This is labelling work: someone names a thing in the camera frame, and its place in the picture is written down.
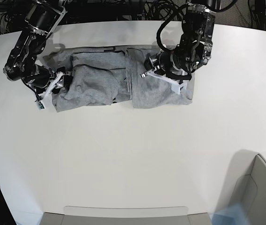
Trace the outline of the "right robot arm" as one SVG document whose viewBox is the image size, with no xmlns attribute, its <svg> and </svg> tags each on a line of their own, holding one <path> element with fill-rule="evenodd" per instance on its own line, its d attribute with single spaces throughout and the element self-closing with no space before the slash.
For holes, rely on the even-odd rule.
<svg viewBox="0 0 266 225">
<path fill-rule="evenodd" d="M 44 66 L 36 64 L 37 56 L 43 52 L 70 3 L 70 0 L 34 0 L 25 17 L 26 26 L 3 68 L 9 80 L 21 80 L 36 96 L 55 77 Z"/>
</svg>

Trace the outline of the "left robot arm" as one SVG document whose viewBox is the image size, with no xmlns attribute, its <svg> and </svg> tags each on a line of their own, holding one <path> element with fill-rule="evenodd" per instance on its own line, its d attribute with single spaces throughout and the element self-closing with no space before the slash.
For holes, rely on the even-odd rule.
<svg viewBox="0 0 266 225">
<path fill-rule="evenodd" d="M 211 59 L 215 6 L 215 0 L 191 0 L 177 8 L 159 27 L 156 41 L 161 51 L 145 61 L 147 70 L 140 76 L 144 78 L 153 73 L 176 82 L 191 80 L 192 73 Z M 161 33 L 171 19 L 180 14 L 183 14 L 183 34 L 179 44 L 169 49 L 163 45 Z"/>
</svg>

